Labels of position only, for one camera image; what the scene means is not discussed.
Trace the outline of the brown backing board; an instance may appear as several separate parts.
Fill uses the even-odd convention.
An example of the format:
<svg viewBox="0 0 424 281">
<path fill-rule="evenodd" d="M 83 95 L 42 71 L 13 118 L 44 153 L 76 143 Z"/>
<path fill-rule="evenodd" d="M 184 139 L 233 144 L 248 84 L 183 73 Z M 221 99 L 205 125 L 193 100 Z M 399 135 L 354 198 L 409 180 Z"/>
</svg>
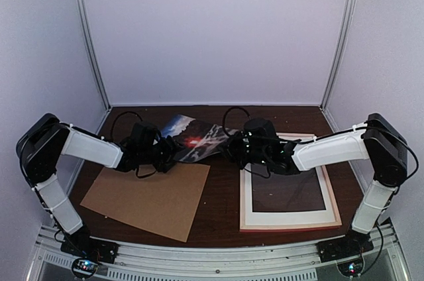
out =
<svg viewBox="0 0 424 281">
<path fill-rule="evenodd" d="M 167 173 L 137 178 L 103 168 L 80 205 L 121 223 L 186 242 L 210 166 L 178 163 Z"/>
</svg>

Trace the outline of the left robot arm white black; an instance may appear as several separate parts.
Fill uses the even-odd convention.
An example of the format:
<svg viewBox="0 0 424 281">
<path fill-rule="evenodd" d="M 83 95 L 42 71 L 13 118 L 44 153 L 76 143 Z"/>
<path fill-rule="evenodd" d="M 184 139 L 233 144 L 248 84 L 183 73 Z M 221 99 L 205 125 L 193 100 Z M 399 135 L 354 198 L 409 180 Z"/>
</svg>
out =
<svg viewBox="0 0 424 281">
<path fill-rule="evenodd" d="M 128 137 L 114 142 L 65 123 L 51 113 L 43 115 L 15 147 L 26 182 L 60 229 L 71 235 L 69 245 L 81 257 L 95 252 L 95 242 L 80 231 L 83 220 L 58 179 L 62 161 L 90 162 L 117 172 L 135 173 L 141 166 L 151 165 L 156 172 L 165 173 L 175 165 L 175 157 L 182 150 L 183 146 L 171 136 L 163 136 L 155 125 L 144 121 L 135 123 Z"/>
</svg>

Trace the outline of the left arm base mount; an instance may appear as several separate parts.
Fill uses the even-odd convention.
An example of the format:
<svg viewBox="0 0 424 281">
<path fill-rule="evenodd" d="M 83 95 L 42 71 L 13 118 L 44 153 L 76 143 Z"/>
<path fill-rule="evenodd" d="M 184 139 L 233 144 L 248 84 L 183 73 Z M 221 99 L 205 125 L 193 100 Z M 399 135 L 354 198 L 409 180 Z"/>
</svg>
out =
<svg viewBox="0 0 424 281">
<path fill-rule="evenodd" d="M 119 245 L 91 237 L 89 228 L 86 224 L 83 224 L 75 233 L 64 234 L 64 241 L 60 250 L 63 253 L 87 258 L 93 262 L 113 264 L 117 257 Z"/>
</svg>

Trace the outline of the dalmatian dog photo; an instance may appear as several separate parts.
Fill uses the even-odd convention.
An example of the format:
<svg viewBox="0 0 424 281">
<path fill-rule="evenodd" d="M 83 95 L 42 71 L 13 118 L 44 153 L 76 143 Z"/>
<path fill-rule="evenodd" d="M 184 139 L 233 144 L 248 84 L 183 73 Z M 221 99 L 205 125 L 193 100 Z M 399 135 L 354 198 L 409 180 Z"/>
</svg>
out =
<svg viewBox="0 0 424 281">
<path fill-rule="evenodd" d="M 219 153 L 218 146 L 228 139 L 222 126 L 194 119 L 186 115 L 174 116 L 161 130 L 162 136 L 171 136 L 182 145 L 174 160 L 195 163 Z"/>
</svg>

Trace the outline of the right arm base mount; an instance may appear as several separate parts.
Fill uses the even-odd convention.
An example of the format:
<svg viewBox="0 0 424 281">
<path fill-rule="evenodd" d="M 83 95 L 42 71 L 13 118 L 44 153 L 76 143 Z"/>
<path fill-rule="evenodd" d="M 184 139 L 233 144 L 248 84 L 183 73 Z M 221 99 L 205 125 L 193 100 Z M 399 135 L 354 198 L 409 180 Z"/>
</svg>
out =
<svg viewBox="0 0 424 281">
<path fill-rule="evenodd" d="M 317 252 L 321 262 L 340 260 L 358 256 L 374 249 L 370 234 L 349 231 L 345 236 L 317 243 Z"/>
</svg>

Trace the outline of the clear acrylic sheet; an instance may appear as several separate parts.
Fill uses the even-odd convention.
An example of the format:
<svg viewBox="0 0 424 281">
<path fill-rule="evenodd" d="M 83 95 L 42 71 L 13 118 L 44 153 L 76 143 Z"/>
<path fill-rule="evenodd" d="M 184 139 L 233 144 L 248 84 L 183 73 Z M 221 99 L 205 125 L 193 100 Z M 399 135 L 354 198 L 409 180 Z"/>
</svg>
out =
<svg viewBox="0 0 424 281">
<path fill-rule="evenodd" d="M 296 175 L 269 174 L 265 167 L 252 166 L 252 210 L 257 213 L 289 213 L 325 210 L 315 170 Z"/>
</svg>

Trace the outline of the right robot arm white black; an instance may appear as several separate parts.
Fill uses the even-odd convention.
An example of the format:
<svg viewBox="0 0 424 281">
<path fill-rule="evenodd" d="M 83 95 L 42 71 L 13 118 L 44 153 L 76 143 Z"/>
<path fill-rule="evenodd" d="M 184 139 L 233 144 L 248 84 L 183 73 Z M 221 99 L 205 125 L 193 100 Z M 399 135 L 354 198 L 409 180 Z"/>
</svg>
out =
<svg viewBox="0 0 424 281">
<path fill-rule="evenodd" d="M 268 173 L 283 176 L 342 162 L 370 161 L 374 177 L 352 218 L 352 231 L 339 243 L 340 250 L 349 256 L 364 246 L 364 235 L 371 232 L 395 192 L 412 176 L 407 170 L 412 150 L 378 113 L 347 130 L 307 140 L 281 138 L 271 121 L 249 119 L 219 148 L 240 169 L 259 164 Z"/>
</svg>

